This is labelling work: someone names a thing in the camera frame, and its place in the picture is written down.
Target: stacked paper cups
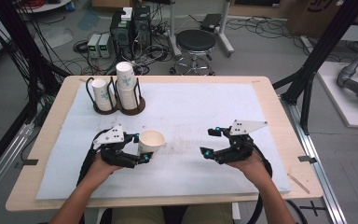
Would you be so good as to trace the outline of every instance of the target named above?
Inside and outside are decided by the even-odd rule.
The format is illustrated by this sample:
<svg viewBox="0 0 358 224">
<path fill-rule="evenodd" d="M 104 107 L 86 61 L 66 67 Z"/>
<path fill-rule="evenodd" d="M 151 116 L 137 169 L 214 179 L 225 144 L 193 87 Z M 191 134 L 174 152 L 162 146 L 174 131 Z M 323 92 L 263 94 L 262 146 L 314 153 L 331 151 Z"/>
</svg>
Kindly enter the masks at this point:
<svg viewBox="0 0 358 224">
<path fill-rule="evenodd" d="M 94 90 L 95 103 L 102 111 L 110 111 L 116 106 L 116 98 L 112 90 L 108 88 L 107 82 L 104 79 L 96 78 L 92 81 L 92 89 Z"/>
<path fill-rule="evenodd" d="M 136 77 L 132 69 L 132 64 L 121 62 L 116 65 L 117 70 L 117 91 L 120 97 L 123 109 L 135 109 L 140 103 L 139 92 L 134 91 L 136 85 Z"/>
</svg>

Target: pants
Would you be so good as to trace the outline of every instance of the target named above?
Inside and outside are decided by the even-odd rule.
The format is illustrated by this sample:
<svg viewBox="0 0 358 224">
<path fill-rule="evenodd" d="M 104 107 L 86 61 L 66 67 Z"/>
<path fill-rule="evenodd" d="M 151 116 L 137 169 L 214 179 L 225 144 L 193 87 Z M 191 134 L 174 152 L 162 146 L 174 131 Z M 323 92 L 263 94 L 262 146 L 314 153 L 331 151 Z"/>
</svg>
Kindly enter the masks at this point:
<svg viewBox="0 0 358 224">
<path fill-rule="evenodd" d="M 161 207 L 114 208 L 112 224 L 165 224 Z M 232 224 L 231 203 L 190 205 L 182 224 Z"/>
</svg>

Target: paper cup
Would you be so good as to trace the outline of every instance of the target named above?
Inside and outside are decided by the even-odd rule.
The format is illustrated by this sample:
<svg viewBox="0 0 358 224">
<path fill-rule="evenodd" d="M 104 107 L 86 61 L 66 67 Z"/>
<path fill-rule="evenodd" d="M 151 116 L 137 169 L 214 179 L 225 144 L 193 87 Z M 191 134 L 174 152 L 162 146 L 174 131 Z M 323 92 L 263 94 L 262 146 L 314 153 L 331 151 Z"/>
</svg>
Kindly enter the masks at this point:
<svg viewBox="0 0 358 224">
<path fill-rule="evenodd" d="M 92 85 L 92 89 L 94 91 L 95 103 L 97 103 L 97 105 L 110 104 L 110 100 L 109 100 L 109 94 L 110 94 L 110 98 L 112 99 L 113 106 L 116 106 L 115 95 L 112 93 L 112 90 L 110 90 L 110 89 L 108 90 L 107 82 L 104 79 L 95 78 L 92 81 L 91 85 Z"/>
<path fill-rule="evenodd" d="M 117 86 L 122 90 L 131 90 L 136 84 L 136 77 L 133 73 L 132 64 L 121 62 L 116 65 Z"/>
<path fill-rule="evenodd" d="M 109 111 L 109 110 L 112 110 L 113 107 L 110 103 L 107 103 L 107 104 L 97 104 L 98 108 L 102 111 Z"/>
<path fill-rule="evenodd" d="M 135 91 L 135 94 L 133 92 L 133 88 L 131 90 L 123 90 L 120 87 L 117 87 L 118 96 L 120 97 L 121 106 L 126 110 L 132 110 L 135 109 L 138 105 L 136 104 L 136 99 L 138 100 L 138 104 L 141 103 L 139 92 Z"/>
<path fill-rule="evenodd" d="M 164 145 L 165 139 L 162 133 L 155 130 L 147 130 L 139 135 L 139 153 L 154 152 L 152 158 L 156 156 L 159 149 Z"/>
</svg>

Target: stool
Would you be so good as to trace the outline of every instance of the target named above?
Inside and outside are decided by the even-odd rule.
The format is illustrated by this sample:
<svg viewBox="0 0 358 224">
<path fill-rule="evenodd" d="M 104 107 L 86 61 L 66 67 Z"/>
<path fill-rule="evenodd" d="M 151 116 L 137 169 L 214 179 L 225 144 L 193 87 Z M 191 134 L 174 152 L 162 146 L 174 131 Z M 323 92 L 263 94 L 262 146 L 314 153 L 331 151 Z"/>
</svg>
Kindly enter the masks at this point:
<svg viewBox="0 0 358 224">
<path fill-rule="evenodd" d="M 209 64 L 199 56 L 206 55 L 211 60 L 209 53 L 214 50 L 215 44 L 214 37 L 208 32 L 202 30 L 180 32 L 176 36 L 176 46 L 179 50 L 188 53 L 190 57 L 179 59 L 170 72 L 184 75 L 193 71 L 199 76 L 214 75 Z"/>
</svg>

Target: white paper sheet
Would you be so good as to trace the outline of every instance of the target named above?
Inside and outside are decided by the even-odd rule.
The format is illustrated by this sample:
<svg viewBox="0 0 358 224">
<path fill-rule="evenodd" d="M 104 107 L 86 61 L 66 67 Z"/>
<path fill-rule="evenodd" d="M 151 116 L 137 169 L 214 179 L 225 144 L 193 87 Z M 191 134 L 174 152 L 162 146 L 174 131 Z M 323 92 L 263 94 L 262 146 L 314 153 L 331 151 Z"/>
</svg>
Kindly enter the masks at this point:
<svg viewBox="0 0 358 224">
<path fill-rule="evenodd" d="M 68 198 L 95 134 L 119 123 L 127 133 L 159 130 L 166 144 L 148 164 L 115 172 L 92 198 L 257 192 L 240 171 L 200 154 L 200 147 L 219 150 L 229 146 L 225 137 L 209 136 L 208 129 L 228 128 L 234 119 L 265 121 L 252 85 L 141 83 L 141 90 L 146 102 L 141 114 L 126 116 L 118 111 L 102 116 L 93 110 L 85 84 L 80 85 L 36 199 Z M 271 162 L 279 191 L 290 191 L 269 128 L 250 135 Z M 127 144 L 124 151 L 136 154 L 137 144 Z"/>
</svg>

